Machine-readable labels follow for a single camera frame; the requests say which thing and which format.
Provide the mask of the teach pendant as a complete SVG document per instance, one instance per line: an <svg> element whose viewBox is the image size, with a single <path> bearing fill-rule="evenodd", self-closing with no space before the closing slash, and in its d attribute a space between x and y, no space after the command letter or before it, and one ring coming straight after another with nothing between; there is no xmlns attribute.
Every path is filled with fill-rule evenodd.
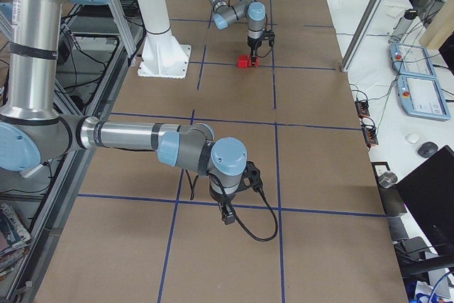
<svg viewBox="0 0 454 303"><path fill-rule="evenodd" d="M436 71L426 48L392 43L389 47L392 68L400 75L436 78Z"/></svg>
<svg viewBox="0 0 454 303"><path fill-rule="evenodd" d="M436 121L451 119L447 102L436 78L399 75L397 90L401 106L407 115Z"/></svg>

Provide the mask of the metal cup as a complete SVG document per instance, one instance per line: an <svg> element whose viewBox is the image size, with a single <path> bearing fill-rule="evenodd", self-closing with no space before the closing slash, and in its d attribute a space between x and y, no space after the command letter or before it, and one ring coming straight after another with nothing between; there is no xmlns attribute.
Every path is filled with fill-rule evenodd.
<svg viewBox="0 0 454 303"><path fill-rule="evenodd" d="M381 188L389 189L398 183L398 177L395 173L386 171L378 176L377 182Z"/></svg>

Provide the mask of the black computer mouse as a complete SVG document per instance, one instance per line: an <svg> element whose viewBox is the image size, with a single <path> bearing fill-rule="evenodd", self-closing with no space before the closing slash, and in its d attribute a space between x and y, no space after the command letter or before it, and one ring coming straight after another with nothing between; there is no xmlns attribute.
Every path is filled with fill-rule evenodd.
<svg viewBox="0 0 454 303"><path fill-rule="evenodd" d="M432 155L437 153L437 151L437 144L431 141L427 141L419 146L417 154L423 158L430 158Z"/></svg>

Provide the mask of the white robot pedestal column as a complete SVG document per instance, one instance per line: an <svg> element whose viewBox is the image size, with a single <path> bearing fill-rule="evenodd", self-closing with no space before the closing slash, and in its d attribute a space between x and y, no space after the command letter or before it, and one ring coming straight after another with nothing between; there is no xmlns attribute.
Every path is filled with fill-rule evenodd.
<svg viewBox="0 0 454 303"><path fill-rule="evenodd" d="M192 47L173 36L166 1L138 0L138 5L146 33L138 75L185 78Z"/></svg>

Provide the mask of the orange black power strip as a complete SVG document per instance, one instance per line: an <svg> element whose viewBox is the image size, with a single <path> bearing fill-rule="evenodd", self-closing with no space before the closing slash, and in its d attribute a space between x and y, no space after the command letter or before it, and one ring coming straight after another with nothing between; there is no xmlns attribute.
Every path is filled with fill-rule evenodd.
<svg viewBox="0 0 454 303"><path fill-rule="evenodd" d="M378 145L377 126L370 117L369 104L366 99L356 100L355 108L360 119L362 134L365 139L365 144L368 148Z"/></svg>

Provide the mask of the black laptop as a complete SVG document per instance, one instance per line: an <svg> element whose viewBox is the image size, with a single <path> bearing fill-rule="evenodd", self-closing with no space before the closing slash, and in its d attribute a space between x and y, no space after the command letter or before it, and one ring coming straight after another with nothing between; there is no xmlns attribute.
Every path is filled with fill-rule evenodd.
<svg viewBox="0 0 454 303"><path fill-rule="evenodd" d="M397 183L397 191L439 255L453 254L453 150L445 145Z"/></svg>

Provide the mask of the aluminium frame post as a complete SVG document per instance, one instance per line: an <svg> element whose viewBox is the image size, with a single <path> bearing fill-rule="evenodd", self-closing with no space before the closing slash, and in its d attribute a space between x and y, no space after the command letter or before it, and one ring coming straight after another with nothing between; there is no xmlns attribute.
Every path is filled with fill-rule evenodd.
<svg viewBox="0 0 454 303"><path fill-rule="evenodd" d="M373 19L377 10L379 9L381 3L384 0L369 0L365 12L363 13L358 27L355 30L353 38L348 46L348 49L343 57L342 63L340 65L340 70L342 72L348 72L350 69L356 55L359 53L361 45L372 25Z"/></svg>

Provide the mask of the upper teach pendant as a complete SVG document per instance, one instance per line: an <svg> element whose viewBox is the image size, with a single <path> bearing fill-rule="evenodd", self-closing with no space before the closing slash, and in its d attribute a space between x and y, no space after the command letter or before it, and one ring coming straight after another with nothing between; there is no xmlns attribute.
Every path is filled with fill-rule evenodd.
<svg viewBox="0 0 454 303"><path fill-rule="evenodd" d="M400 75L436 78L436 71L426 48L392 43L389 47L392 68Z"/></svg>

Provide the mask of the lower teach pendant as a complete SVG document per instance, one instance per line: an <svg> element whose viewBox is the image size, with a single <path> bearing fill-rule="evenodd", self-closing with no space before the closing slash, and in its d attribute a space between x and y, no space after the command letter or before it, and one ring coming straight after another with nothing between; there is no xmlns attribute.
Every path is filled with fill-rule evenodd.
<svg viewBox="0 0 454 303"><path fill-rule="evenodd" d="M436 78L399 75L397 90L401 106L407 115L436 121L451 119L447 102Z"/></svg>

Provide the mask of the stack of magazines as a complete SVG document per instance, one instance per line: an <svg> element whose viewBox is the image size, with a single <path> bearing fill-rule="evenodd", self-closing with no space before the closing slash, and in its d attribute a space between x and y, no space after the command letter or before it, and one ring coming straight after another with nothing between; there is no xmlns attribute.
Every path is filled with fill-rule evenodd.
<svg viewBox="0 0 454 303"><path fill-rule="evenodd" d="M15 264L29 251L31 235L13 207L1 203L1 279L14 270Z"/></svg>

